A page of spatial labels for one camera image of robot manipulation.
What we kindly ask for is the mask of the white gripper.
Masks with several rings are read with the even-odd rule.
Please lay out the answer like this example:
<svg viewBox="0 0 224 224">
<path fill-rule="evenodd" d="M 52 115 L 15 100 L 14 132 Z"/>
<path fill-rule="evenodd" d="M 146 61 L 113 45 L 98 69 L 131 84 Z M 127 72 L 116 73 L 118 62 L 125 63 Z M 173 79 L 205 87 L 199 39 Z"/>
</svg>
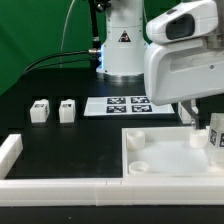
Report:
<svg viewBox="0 0 224 224">
<path fill-rule="evenodd" d="M 191 99 L 224 93 L 224 49 L 208 49 L 203 38 L 151 43 L 144 58 L 144 84 L 155 105 L 183 101 L 191 126 L 197 130 L 199 115 Z"/>
</svg>

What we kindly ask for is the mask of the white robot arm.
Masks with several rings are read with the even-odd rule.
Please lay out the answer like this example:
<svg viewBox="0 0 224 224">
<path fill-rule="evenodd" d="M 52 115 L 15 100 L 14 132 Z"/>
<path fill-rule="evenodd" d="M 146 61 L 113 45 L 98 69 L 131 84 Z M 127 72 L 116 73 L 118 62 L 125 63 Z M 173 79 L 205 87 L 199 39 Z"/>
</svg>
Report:
<svg viewBox="0 0 224 224">
<path fill-rule="evenodd" d="M 156 105 L 224 93 L 224 0 L 181 0 L 148 23 L 143 0 L 97 0 L 106 13 L 106 41 L 98 76 L 111 82 L 144 80 Z"/>
</svg>

